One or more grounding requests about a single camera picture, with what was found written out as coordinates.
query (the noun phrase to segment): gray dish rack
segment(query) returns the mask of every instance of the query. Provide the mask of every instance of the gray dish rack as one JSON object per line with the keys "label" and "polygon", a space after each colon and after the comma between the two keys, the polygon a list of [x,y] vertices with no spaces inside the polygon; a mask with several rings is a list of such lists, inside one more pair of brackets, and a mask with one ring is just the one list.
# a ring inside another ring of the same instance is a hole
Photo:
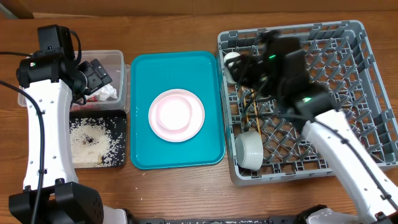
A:
{"label": "gray dish rack", "polygon": [[[359,21],[323,22],[232,30],[218,35],[217,61],[231,180],[236,185],[253,185],[334,175],[317,149],[301,138],[292,124],[275,115],[275,100],[258,98],[244,112],[251,101],[250,90],[226,82],[223,57],[232,51],[261,54],[259,34],[274,29],[280,30],[282,37],[301,39],[311,80],[329,89],[378,166],[383,170],[396,166],[398,125],[364,26]],[[234,140],[250,129],[261,133],[264,145],[259,171],[242,169],[236,162]]]}

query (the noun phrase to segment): teal tray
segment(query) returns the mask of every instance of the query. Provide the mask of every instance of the teal tray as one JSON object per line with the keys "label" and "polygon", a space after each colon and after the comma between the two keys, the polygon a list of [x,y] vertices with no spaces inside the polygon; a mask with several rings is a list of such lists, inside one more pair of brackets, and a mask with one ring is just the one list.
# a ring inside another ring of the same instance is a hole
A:
{"label": "teal tray", "polygon": [[[138,56],[131,64],[131,161],[139,169],[212,165],[225,154],[223,114],[216,60],[209,52]],[[168,142],[150,128],[150,104],[164,91],[180,88],[205,107],[205,122],[188,141]]]}

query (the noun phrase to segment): black mount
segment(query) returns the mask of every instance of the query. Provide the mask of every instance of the black mount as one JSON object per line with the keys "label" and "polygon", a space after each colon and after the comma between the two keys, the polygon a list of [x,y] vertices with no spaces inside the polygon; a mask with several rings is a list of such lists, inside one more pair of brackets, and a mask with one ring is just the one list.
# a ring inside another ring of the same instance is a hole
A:
{"label": "black mount", "polygon": [[[53,83],[61,79],[72,90],[73,101],[83,98],[85,102],[85,95],[90,95],[112,82],[112,78],[97,59],[79,65],[80,40],[73,31],[66,27],[51,25],[39,27],[37,34],[40,50],[31,58],[21,60],[17,69],[17,79],[21,87],[28,88],[31,83],[42,80],[51,80]],[[71,34],[79,43],[77,59],[75,59]]]}
{"label": "black mount", "polygon": [[[260,34],[259,43],[262,55],[240,55],[225,62],[234,81],[275,98],[283,114],[299,114],[311,120],[338,109],[327,90],[310,81],[306,52],[299,38],[279,37],[279,31],[271,30]],[[287,119],[301,133],[306,121]]]}
{"label": "black mount", "polygon": [[[9,210],[21,223],[30,223],[36,190],[9,197]],[[58,181],[42,189],[36,223],[92,223],[103,222],[104,211],[100,194],[89,187]]]}
{"label": "black mount", "polygon": [[[164,220],[162,218],[138,220],[138,224],[307,224],[307,218],[321,210],[327,208],[326,205],[316,205],[312,208],[300,212],[298,215],[277,215],[268,218],[234,218],[218,220]],[[398,214],[385,216],[380,214],[378,221],[372,224],[396,224],[398,223]]]}

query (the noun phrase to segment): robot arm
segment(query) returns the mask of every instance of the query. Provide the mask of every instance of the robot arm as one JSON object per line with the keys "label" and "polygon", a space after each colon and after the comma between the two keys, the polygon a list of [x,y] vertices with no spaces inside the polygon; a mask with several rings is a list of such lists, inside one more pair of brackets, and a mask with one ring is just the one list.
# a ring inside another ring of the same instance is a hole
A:
{"label": "robot arm", "polygon": [[38,29],[40,51],[20,62],[17,78],[25,92],[37,102],[43,117],[45,150],[44,178],[38,189],[40,127],[36,109],[27,101],[29,115],[29,160],[24,192],[9,197],[9,209],[21,223],[30,223],[39,195],[37,223],[135,223],[128,210],[102,204],[99,193],[78,183],[70,150],[69,111],[72,102],[90,95],[112,79],[97,59],[83,62],[80,41],[75,60],[66,27]]}
{"label": "robot arm", "polygon": [[[377,164],[358,141],[345,118],[344,112],[330,110],[316,116],[315,119],[338,131],[349,141],[382,187],[389,193],[391,200],[394,203],[398,203],[397,186],[378,168]],[[318,123],[307,121],[303,127],[302,134],[306,140],[314,144],[320,154],[328,161],[333,171],[335,171],[338,180],[353,200],[358,212],[358,220],[361,223],[376,223],[381,215],[380,212],[385,216],[396,212],[396,209],[384,198],[358,157],[333,132]],[[317,223],[320,221],[322,219],[320,220],[319,218],[313,220],[313,222]]]}
{"label": "robot arm", "polygon": [[[339,181],[353,200],[361,223],[377,223],[397,212],[398,189],[366,152],[352,132],[342,111],[329,93],[312,83],[306,69],[305,51],[300,39],[279,38],[272,30],[260,35],[262,55],[236,55],[225,61],[227,80],[253,88],[258,95],[273,96],[279,109],[306,140],[312,142],[328,161]],[[336,130],[342,138],[328,128]],[[334,213],[330,221],[327,213],[314,213],[309,223],[346,223],[353,217]],[[323,217],[327,222],[319,222]]]}

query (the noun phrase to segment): pink plate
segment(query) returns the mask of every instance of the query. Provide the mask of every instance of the pink plate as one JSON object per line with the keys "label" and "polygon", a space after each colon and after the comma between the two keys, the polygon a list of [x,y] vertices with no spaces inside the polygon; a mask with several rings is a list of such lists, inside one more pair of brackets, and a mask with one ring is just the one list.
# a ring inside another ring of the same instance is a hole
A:
{"label": "pink plate", "polygon": [[205,109],[190,91],[167,90],[152,102],[148,119],[158,137],[169,142],[182,142],[199,132],[205,121]]}

